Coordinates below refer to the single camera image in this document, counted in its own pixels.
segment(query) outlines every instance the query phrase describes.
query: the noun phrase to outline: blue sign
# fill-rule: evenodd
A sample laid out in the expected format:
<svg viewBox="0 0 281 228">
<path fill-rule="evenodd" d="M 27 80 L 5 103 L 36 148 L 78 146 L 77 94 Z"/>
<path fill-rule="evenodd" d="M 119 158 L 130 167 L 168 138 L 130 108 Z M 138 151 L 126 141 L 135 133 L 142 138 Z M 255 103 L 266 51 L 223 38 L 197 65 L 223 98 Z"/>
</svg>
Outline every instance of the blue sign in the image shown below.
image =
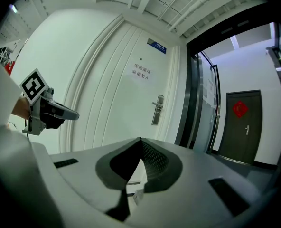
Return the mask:
<svg viewBox="0 0 281 228">
<path fill-rule="evenodd" d="M 147 44 L 149 44 L 150 46 L 156 48 L 157 50 L 161 51 L 162 53 L 166 54 L 167 48 L 165 48 L 161 44 L 157 43 L 156 41 L 154 41 L 154 40 L 149 38 L 148 41 L 147 41 Z"/>
</svg>

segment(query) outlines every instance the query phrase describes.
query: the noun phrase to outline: glass door handle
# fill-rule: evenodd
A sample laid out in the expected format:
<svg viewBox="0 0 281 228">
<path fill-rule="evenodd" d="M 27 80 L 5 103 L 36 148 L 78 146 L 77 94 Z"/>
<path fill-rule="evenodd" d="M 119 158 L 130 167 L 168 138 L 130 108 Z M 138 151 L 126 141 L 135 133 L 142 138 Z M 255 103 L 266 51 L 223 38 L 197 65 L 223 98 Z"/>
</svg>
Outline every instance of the glass door handle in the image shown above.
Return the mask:
<svg viewBox="0 0 281 228">
<path fill-rule="evenodd" d="M 245 127 L 245 129 L 246 129 L 246 135 L 248 135 L 248 133 L 249 133 L 249 125 L 247 125 L 247 127 Z"/>
</svg>

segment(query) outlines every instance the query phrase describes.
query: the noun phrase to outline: ceiling light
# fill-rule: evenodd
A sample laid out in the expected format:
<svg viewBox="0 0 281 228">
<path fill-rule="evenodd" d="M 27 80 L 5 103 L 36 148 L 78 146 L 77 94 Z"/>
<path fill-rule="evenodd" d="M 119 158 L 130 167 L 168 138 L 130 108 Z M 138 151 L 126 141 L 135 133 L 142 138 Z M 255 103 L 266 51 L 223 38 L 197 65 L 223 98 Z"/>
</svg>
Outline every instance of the ceiling light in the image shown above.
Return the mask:
<svg viewBox="0 0 281 228">
<path fill-rule="evenodd" d="M 18 11 L 17 11 L 17 8 L 15 7 L 15 5 L 10 4 L 9 7 L 13 10 L 14 13 L 17 13 L 17 12 L 18 12 Z"/>
</svg>

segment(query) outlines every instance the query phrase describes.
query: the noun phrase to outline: black door frame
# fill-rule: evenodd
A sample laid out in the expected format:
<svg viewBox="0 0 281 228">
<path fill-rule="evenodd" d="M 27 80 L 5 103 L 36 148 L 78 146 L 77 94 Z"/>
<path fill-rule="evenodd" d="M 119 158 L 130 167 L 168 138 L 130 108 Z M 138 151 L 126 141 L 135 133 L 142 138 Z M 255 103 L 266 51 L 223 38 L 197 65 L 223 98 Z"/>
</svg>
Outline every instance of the black door frame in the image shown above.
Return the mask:
<svg viewBox="0 0 281 228">
<path fill-rule="evenodd" d="M 263 124 L 263 104 L 262 104 L 262 94 L 261 94 L 261 90 L 260 89 L 258 89 L 258 90 L 248 90 L 248 91 L 239 91 L 239 92 L 229 92 L 229 93 L 226 94 L 226 117 L 225 117 L 225 124 L 224 124 L 223 136 L 222 136 L 222 140 L 221 140 L 221 143 L 220 143 L 220 147 L 219 147 L 218 151 L 216 152 L 217 154 L 219 154 L 220 151 L 221 151 L 222 144 L 223 144 L 223 141 L 224 141 L 224 132 L 225 132 L 225 129 L 226 129 L 227 123 L 228 123 L 228 112 L 229 112 L 229 109 L 228 109 L 228 97 L 230 95 L 245 94 L 245 93 L 258 93 L 259 98 L 260 98 L 260 103 L 261 103 L 260 104 L 260 106 L 261 106 L 260 138 L 259 138 L 259 141 L 258 141 L 258 143 L 256 145 L 257 146 L 256 153 L 258 151 L 259 144 L 260 144 L 260 141 L 261 141 L 262 124 Z"/>
</svg>

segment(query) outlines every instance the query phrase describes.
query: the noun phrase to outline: red diamond decoration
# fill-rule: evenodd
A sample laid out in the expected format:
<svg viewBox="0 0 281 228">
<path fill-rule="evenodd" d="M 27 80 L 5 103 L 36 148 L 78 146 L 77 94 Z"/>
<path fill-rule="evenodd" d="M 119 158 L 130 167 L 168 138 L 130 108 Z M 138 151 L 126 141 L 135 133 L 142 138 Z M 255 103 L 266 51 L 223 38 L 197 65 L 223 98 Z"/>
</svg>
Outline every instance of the red diamond decoration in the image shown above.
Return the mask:
<svg viewBox="0 0 281 228">
<path fill-rule="evenodd" d="M 248 108 L 245 106 L 245 104 L 242 101 L 238 101 L 233 106 L 232 110 L 240 118 L 248 111 Z"/>
</svg>

